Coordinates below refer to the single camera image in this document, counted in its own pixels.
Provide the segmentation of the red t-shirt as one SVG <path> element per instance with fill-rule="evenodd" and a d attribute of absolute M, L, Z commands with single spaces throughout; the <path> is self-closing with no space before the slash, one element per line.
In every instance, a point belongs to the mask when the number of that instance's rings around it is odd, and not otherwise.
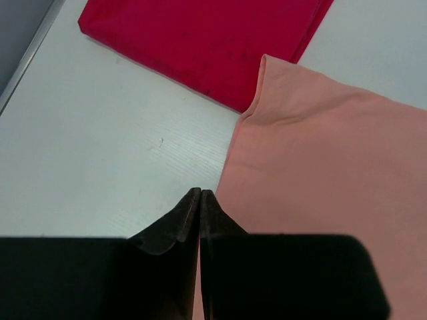
<path fill-rule="evenodd" d="M 98 1 L 81 32 L 237 112 L 252 102 L 262 57 L 296 63 L 330 1 Z"/>

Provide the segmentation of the salmon pink t-shirt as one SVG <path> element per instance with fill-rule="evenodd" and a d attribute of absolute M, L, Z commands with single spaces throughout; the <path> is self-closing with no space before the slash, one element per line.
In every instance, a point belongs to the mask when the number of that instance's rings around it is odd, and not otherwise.
<path fill-rule="evenodd" d="M 425 111 L 264 55 L 214 195 L 248 233 L 356 238 L 387 319 L 426 318 Z"/>

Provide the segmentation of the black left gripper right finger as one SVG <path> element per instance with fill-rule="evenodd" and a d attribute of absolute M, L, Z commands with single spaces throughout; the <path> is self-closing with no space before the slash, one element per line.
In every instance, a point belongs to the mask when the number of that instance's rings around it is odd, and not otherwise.
<path fill-rule="evenodd" d="M 349 235 L 248 233 L 213 192 L 200 199 L 206 319 L 387 319 L 366 248 Z"/>

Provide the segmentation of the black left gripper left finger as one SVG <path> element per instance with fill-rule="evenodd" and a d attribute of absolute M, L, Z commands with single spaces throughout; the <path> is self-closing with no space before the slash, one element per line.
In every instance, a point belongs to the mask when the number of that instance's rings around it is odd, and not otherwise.
<path fill-rule="evenodd" d="M 191 319 L 200 196 L 129 238 L 2 238 L 1 318 Z"/>

